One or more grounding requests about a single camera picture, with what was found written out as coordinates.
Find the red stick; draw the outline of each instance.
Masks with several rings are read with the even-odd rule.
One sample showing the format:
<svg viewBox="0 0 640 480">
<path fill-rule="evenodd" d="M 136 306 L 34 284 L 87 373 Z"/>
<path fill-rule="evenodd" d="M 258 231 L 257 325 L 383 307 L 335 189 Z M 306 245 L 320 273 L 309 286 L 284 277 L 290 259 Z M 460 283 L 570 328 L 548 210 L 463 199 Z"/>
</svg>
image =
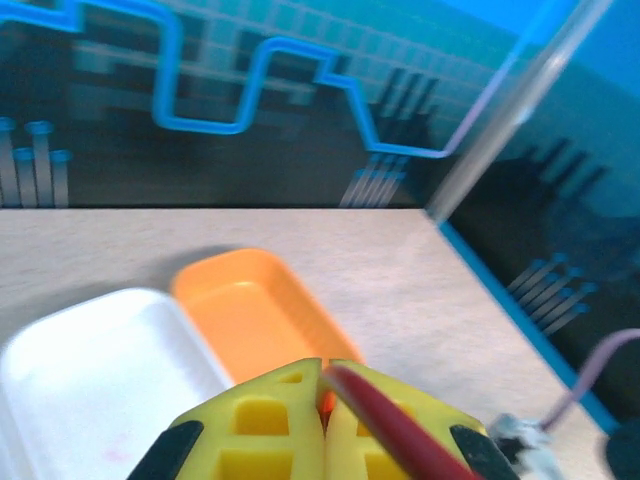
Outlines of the red stick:
<svg viewBox="0 0 640 480">
<path fill-rule="evenodd" d="M 412 479 L 482 480 L 355 372 L 332 365 L 324 378 Z"/>
</svg>

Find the beige tabletop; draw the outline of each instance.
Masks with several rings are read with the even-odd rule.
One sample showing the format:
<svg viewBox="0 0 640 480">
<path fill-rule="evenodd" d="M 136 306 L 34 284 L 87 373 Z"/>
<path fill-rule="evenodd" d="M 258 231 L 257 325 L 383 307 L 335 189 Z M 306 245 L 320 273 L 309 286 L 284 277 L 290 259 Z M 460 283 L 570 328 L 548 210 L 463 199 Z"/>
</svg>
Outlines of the beige tabletop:
<svg viewBox="0 0 640 480">
<path fill-rule="evenodd" d="M 563 393 L 418 210 L 1 211 L 0 339 L 114 290 L 167 290 L 188 263 L 247 246 L 282 257 L 373 368 L 485 423 L 537 418 Z M 567 478 L 609 478 L 581 408 L 556 439 Z"/>
</svg>

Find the wire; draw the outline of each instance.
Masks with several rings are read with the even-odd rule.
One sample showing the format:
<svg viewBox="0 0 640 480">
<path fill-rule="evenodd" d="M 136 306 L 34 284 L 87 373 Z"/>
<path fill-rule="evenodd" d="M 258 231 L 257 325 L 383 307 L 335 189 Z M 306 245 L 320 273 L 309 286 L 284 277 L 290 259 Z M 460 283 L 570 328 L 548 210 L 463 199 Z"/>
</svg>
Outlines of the wire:
<svg viewBox="0 0 640 480">
<path fill-rule="evenodd" d="M 540 428 L 545 432 L 553 428 L 569 408 L 591 390 L 613 354 L 633 340 L 640 340 L 640 328 L 620 330 L 601 340 L 584 363 L 574 387 L 540 422 Z"/>
</svg>

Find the orange plastic tray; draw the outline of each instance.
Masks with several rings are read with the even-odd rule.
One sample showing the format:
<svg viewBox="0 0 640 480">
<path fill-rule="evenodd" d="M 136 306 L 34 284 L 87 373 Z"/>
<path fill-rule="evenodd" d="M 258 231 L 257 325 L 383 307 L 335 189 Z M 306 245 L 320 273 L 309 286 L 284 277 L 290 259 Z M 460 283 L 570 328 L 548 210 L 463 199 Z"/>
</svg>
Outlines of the orange plastic tray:
<svg viewBox="0 0 640 480">
<path fill-rule="evenodd" d="M 176 275 L 172 293 L 237 383 L 308 357 L 364 363 L 305 286 L 264 250 L 193 263 Z"/>
</svg>

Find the blue line graphic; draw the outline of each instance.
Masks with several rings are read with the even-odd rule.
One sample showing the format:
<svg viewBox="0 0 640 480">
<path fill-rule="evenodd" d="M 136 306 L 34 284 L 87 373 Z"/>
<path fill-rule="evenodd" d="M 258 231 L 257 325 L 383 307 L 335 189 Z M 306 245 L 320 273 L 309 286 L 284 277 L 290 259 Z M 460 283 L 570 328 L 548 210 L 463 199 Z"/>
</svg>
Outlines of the blue line graphic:
<svg viewBox="0 0 640 480">
<path fill-rule="evenodd" d="M 235 121 L 215 122 L 177 117 L 173 113 L 183 31 L 179 18 L 163 5 L 148 0 L 59 0 L 54 10 L 0 0 L 0 25 L 6 21 L 16 21 L 67 33 L 81 33 L 85 23 L 82 5 L 94 5 L 144 18 L 155 22 L 160 28 L 160 51 L 152 115 L 155 122 L 163 128 L 216 135 L 235 135 L 244 132 L 253 122 L 271 57 L 276 52 L 284 52 L 318 61 L 315 83 L 344 90 L 367 150 L 421 158 L 444 158 L 449 153 L 381 142 L 358 80 L 333 73 L 340 53 L 331 48 L 288 37 L 273 37 L 265 40 L 253 56 L 249 78 L 238 105 Z"/>
</svg>

